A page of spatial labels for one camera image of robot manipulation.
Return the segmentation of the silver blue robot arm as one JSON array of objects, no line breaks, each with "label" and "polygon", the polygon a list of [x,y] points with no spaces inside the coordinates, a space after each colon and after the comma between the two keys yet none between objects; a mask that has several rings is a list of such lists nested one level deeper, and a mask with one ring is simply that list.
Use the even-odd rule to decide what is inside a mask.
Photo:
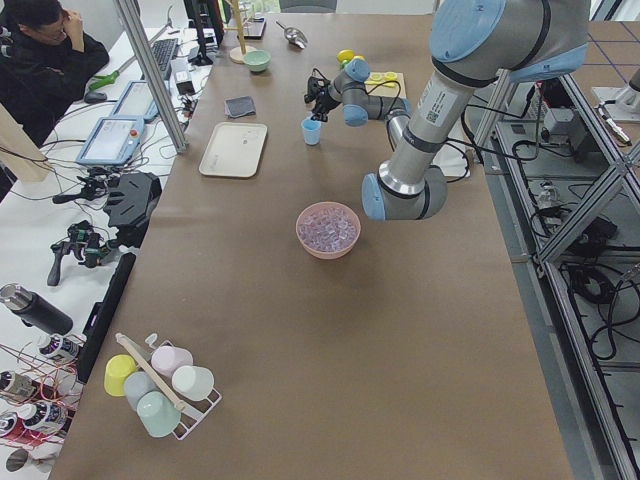
[{"label": "silver blue robot arm", "polygon": [[354,57],[330,80],[314,69],[307,80],[304,102],[311,107],[311,118],[327,122],[329,113],[342,106],[348,126],[362,126],[369,120],[387,120],[395,114],[409,115],[411,106],[402,97],[402,83],[387,73],[371,75],[369,64]]},{"label": "silver blue robot arm", "polygon": [[372,220],[421,220],[439,212],[447,182],[432,161],[476,90],[499,71],[514,83],[547,80],[585,61],[587,1],[447,1],[429,47],[434,72],[391,158],[367,175],[361,198]]}]

